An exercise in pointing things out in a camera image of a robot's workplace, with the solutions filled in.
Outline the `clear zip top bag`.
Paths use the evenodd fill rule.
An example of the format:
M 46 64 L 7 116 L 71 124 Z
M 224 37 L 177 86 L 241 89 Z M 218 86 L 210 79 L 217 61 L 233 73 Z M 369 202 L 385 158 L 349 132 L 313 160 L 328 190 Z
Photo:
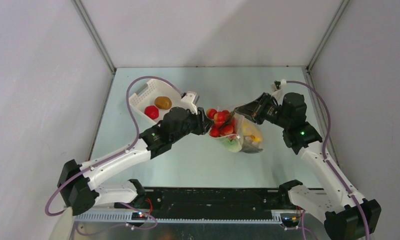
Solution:
M 234 105 L 229 106 L 229 107 L 215 108 L 217 110 L 217 112 L 224 112 L 226 114 L 225 122 L 214 123 L 214 120 L 211 119 L 211 121 L 213 122 L 213 125 L 211 126 L 211 128 L 209 130 L 209 136 L 211 138 L 215 139 L 218 143 L 220 143 L 218 139 L 223 137 L 223 136 L 220 136 L 219 130 L 224 125 L 232 125 L 234 127 L 234 133 L 231 135 L 239 135 L 243 138 L 243 141 L 251 142 L 250 140 L 247 140 L 247 138 L 245 136 L 243 136 L 242 132 L 241 132 L 241 123 L 246 118 L 240 114 L 235 113 L 234 108 L 235 108 Z

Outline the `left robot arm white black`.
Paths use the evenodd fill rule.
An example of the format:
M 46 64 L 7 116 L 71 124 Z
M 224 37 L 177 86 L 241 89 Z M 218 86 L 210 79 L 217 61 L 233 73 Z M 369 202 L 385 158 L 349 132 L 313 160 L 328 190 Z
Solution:
M 57 188 L 74 216 L 92 207 L 108 203 L 130 204 L 140 208 L 146 202 L 145 190 L 136 179 L 116 187 L 104 186 L 109 178 L 139 163 L 151 160 L 169 150 L 183 137 L 205 135 L 213 125 L 203 108 L 197 113 L 174 107 L 162 120 L 138 135 L 134 143 L 104 157 L 76 163 L 69 160 L 62 168 Z

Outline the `grey toy fish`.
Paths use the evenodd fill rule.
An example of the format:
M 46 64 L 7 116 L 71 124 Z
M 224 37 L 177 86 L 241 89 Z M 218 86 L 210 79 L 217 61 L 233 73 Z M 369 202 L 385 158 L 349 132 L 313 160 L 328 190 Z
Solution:
M 263 151 L 263 146 L 261 142 L 256 141 L 244 141 L 242 144 L 241 152 L 247 154 L 256 154 Z

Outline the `yellow toy lemon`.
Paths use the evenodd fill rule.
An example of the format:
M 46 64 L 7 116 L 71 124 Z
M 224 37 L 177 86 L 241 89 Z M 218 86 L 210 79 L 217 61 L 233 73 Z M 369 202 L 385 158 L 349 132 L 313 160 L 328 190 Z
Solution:
M 246 119 L 243 120 L 243 122 L 241 123 L 241 132 L 242 135 L 245 136 L 249 141 L 256 143 L 261 143 L 263 141 L 262 133 L 251 121 L 248 121 Z

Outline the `red toy apple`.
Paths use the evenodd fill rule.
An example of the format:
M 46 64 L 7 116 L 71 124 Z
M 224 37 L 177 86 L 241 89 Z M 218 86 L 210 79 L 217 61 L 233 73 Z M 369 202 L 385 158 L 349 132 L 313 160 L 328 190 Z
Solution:
M 150 119 L 155 120 L 159 118 L 160 112 L 155 105 L 149 105 L 144 109 L 144 114 Z

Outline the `brown toy potato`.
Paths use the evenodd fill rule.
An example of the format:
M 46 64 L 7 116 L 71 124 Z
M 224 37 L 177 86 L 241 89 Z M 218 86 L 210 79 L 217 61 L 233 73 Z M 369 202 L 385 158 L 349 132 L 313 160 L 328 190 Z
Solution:
M 154 105 L 161 110 L 169 110 L 172 108 L 172 101 L 167 96 L 158 96 L 155 101 Z

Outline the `green toy lettuce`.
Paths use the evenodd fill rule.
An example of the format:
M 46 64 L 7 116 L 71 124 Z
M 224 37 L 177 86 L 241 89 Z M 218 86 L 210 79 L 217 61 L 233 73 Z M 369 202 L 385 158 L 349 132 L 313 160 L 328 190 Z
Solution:
M 220 137 L 218 140 L 228 151 L 232 153 L 240 152 L 244 142 L 243 138 L 236 134 Z

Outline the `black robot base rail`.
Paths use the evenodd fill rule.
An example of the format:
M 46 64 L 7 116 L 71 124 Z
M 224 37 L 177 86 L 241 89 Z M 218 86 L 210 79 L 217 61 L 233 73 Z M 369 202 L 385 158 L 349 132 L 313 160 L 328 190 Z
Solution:
M 288 190 L 301 185 L 295 179 L 278 188 L 146 187 L 134 206 L 155 218 L 264 220 L 272 211 L 293 210 Z

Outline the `white perforated plastic basket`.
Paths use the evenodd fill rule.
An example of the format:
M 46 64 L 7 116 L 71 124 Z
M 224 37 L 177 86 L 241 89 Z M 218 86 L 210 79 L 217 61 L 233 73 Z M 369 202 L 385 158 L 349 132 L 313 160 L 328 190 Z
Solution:
M 149 126 L 157 124 L 159 121 L 163 120 L 163 117 L 169 110 L 159 109 L 159 118 L 152 120 L 144 114 L 144 109 L 147 106 L 154 105 L 154 101 L 159 96 L 169 97 L 172 101 L 172 108 L 181 107 L 180 100 L 184 92 L 180 93 L 171 84 L 154 79 L 152 77 L 148 78 L 148 82 L 145 83 L 139 90 L 128 97 L 131 109 L 138 113 L 141 118 L 143 118 Z

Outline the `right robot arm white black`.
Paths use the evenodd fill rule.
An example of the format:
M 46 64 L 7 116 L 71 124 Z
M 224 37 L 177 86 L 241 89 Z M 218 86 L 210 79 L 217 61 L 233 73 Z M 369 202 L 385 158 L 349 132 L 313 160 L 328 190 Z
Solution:
M 375 199 L 367 200 L 337 166 L 319 132 L 306 120 L 303 95 L 289 92 L 278 104 L 269 93 L 263 93 L 234 111 L 253 123 L 268 121 L 281 127 L 286 146 L 312 169 L 326 193 L 308 192 L 305 185 L 292 180 L 280 185 L 281 207 L 304 209 L 323 223 L 332 240 L 368 239 L 374 233 L 381 206 Z

